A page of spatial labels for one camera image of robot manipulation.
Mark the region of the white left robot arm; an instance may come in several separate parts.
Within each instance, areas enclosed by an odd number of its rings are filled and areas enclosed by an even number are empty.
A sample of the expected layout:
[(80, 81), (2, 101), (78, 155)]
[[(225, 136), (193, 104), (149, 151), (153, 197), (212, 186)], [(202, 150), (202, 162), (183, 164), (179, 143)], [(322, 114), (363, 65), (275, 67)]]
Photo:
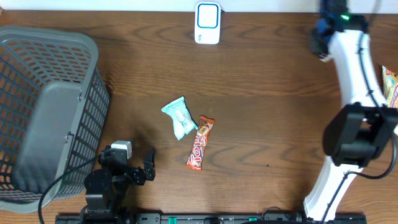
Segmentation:
[(106, 146), (98, 159), (100, 169), (90, 172), (84, 181), (87, 206), (81, 223), (135, 223), (135, 215), (122, 207), (130, 187), (155, 179), (155, 149), (142, 161), (144, 167), (131, 167), (127, 150)]

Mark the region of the red chocolate bar wrapper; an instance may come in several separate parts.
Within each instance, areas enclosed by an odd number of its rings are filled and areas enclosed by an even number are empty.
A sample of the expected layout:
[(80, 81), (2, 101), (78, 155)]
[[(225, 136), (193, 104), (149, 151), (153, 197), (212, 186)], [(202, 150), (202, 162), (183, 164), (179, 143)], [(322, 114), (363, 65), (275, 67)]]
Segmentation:
[(194, 139), (191, 154), (186, 163), (187, 167), (193, 170), (202, 170), (206, 145), (214, 123), (214, 119), (200, 116), (199, 128)]

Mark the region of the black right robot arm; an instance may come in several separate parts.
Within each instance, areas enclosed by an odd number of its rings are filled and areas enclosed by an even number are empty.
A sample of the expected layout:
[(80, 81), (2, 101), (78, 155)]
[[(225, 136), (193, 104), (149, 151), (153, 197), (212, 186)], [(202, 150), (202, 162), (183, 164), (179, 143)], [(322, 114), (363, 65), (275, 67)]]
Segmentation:
[(312, 30), (312, 52), (335, 64), (341, 110), (323, 132), (325, 159), (311, 192), (304, 198), (308, 222), (328, 223), (355, 177), (378, 180), (397, 161), (397, 109), (387, 105), (369, 48), (370, 17), (349, 12), (348, 3), (320, 0)]

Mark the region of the large yellow snack bag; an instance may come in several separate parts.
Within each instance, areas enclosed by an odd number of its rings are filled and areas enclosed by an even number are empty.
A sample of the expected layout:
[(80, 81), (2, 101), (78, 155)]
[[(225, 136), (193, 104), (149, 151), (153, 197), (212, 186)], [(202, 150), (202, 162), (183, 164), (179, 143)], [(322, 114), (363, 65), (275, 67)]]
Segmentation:
[(397, 73), (382, 66), (383, 90), (387, 105), (397, 109)]

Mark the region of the light teal wipes packet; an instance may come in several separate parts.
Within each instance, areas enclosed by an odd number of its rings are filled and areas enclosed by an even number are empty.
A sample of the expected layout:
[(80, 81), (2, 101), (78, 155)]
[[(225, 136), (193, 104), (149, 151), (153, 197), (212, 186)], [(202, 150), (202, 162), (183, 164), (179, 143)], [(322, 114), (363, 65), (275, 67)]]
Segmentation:
[(181, 140), (184, 135), (189, 134), (193, 129), (198, 129), (186, 106), (184, 96), (165, 105), (161, 111), (171, 117), (174, 135), (178, 140)]

